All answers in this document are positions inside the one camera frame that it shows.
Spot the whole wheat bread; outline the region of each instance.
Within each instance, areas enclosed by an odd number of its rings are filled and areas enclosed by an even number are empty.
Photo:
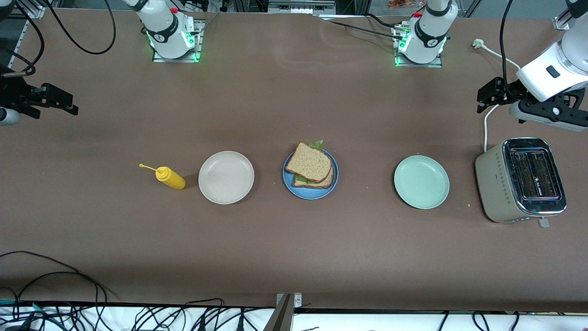
[[[292,183],[292,186],[307,188],[329,188],[331,184],[333,184],[334,177],[335,174],[333,172],[333,168],[331,168],[331,170],[329,171],[329,175],[327,176],[327,179],[323,180],[322,183],[311,184],[305,181],[296,180],[296,177],[294,176],[294,182]]]
[[[315,183],[324,181],[331,170],[331,162],[322,151],[300,142],[294,151],[286,171],[300,175]]]

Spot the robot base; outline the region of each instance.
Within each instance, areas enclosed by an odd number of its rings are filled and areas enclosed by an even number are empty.
[[[204,40],[204,19],[194,19],[193,25],[188,29],[188,32],[196,32],[197,34],[188,37],[188,41],[192,41],[195,46],[186,54],[179,58],[168,59],[159,55],[155,49],[153,50],[153,62],[171,62],[171,63],[195,63],[200,62],[200,54],[202,52],[202,42]]]
[[[391,28],[390,30],[392,32],[392,35],[399,35],[403,38],[406,38],[407,37],[406,36],[407,25],[408,25],[408,21],[403,21],[402,25],[400,26],[399,29]],[[394,39],[394,54],[395,54],[394,60],[395,60],[395,64],[397,67],[416,67],[416,68],[441,68],[441,67],[443,67],[443,65],[441,63],[441,56],[440,55],[437,55],[437,57],[433,61],[431,61],[429,63],[424,63],[424,64],[415,63],[415,62],[409,60],[403,53],[401,53],[399,51],[400,44],[404,41],[405,41],[404,39],[400,39],[400,40]]]

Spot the mustard bottle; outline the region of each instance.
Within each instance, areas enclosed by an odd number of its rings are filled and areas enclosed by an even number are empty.
[[[155,171],[155,177],[157,179],[166,184],[167,186],[173,188],[174,190],[181,190],[186,187],[186,181],[180,175],[176,174],[173,170],[168,167],[159,167],[157,169],[153,169],[152,167],[148,167],[143,165],[142,163],[139,165],[141,168],[147,168]]]

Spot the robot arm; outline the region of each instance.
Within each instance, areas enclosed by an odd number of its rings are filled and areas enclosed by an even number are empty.
[[[423,15],[407,21],[410,35],[398,51],[418,64],[432,62],[443,51],[457,9],[455,0],[428,0]]]
[[[139,15],[151,46],[162,57],[175,59],[195,47],[194,19],[168,7],[165,0],[123,0]]]
[[[5,20],[14,9],[15,0],[0,0],[0,21]],[[0,126],[20,122],[21,114],[39,118],[41,111],[34,107],[58,108],[72,115],[78,115],[74,97],[66,91],[44,83],[40,88],[28,85],[25,79],[13,74],[14,71],[0,65]]]
[[[509,112],[519,123],[588,128],[588,111],[580,110],[588,85],[588,0],[566,2],[576,19],[574,27],[519,70],[517,81],[508,84],[496,77],[479,89],[478,113],[491,105],[512,104]]]

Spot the brown table surface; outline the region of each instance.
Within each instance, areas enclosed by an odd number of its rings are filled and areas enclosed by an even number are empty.
[[[108,44],[105,11],[59,14],[82,45]],[[421,69],[395,67],[385,37],[310,15],[259,14],[217,17],[199,64],[154,64],[136,14],[115,18],[116,44],[101,56],[76,49],[50,13],[38,22],[45,55],[27,82],[72,93],[79,115],[43,109],[40,120],[0,130],[2,251],[72,264],[119,302],[220,296],[269,306],[276,292],[302,292],[310,307],[588,310],[585,133],[496,111],[491,144],[520,136],[550,144],[568,209],[548,230],[483,214],[476,92],[500,75],[500,60],[470,44],[483,38],[498,50],[498,20],[456,20],[443,68]],[[520,64],[560,36],[547,20],[506,28],[507,55]],[[30,29],[19,52],[33,58],[38,45]],[[301,200],[282,183],[282,164],[299,140],[319,139],[340,179],[327,197]],[[251,192],[229,206],[198,189],[200,166],[223,150],[255,168]],[[412,208],[393,188],[396,165],[415,154],[449,175],[438,208]],[[139,163],[169,166],[188,188],[169,189]],[[0,266],[12,286],[61,270],[26,256]],[[93,287],[54,276],[23,299],[93,300]]]

